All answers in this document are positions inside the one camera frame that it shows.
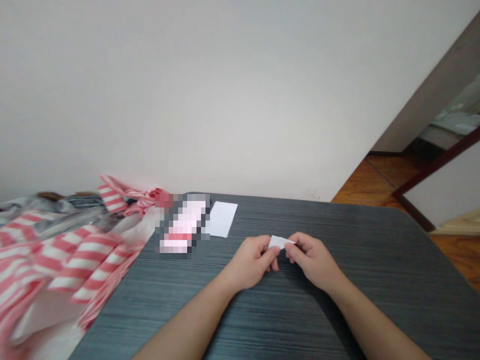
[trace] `forearm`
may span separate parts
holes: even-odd
[[[342,274],[328,291],[368,360],[430,359]]]
[[[221,272],[172,317],[133,360],[201,359],[236,292]]]

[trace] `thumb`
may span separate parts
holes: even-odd
[[[262,268],[268,268],[279,254],[280,248],[278,246],[273,246],[267,251],[265,251],[265,253],[260,257],[260,259],[258,259]]]
[[[295,260],[295,262],[303,269],[306,265],[308,256],[304,254],[296,245],[292,243],[285,244],[285,250],[290,255],[290,257]]]

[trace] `wooden floor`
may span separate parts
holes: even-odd
[[[425,165],[416,156],[369,155],[332,202],[397,208],[406,212],[392,193]],[[480,293],[480,236],[430,235],[430,238]]]

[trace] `hand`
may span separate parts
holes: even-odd
[[[247,237],[221,271],[220,275],[227,279],[236,292],[258,284],[264,273],[270,271],[270,265],[273,270],[279,270],[277,256],[280,248],[274,246],[267,249],[270,238],[270,235]]]
[[[288,239],[295,245],[285,244],[286,257],[291,264],[301,267],[313,285],[329,293],[339,284],[344,274],[323,242],[303,232],[296,232]]]

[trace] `gray table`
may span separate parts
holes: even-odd
[[[234,255],[247,236],[323,240],[340,268],[435,359],[478,359],[480,296],[405,213],[385,207],[212,194],[238,204],[228,239],[210,255],[159,260],[155,234],[71,359],[130,359]],[[291,265],[242,291],[227,308],[209,359],[363,359],[338,308]]]

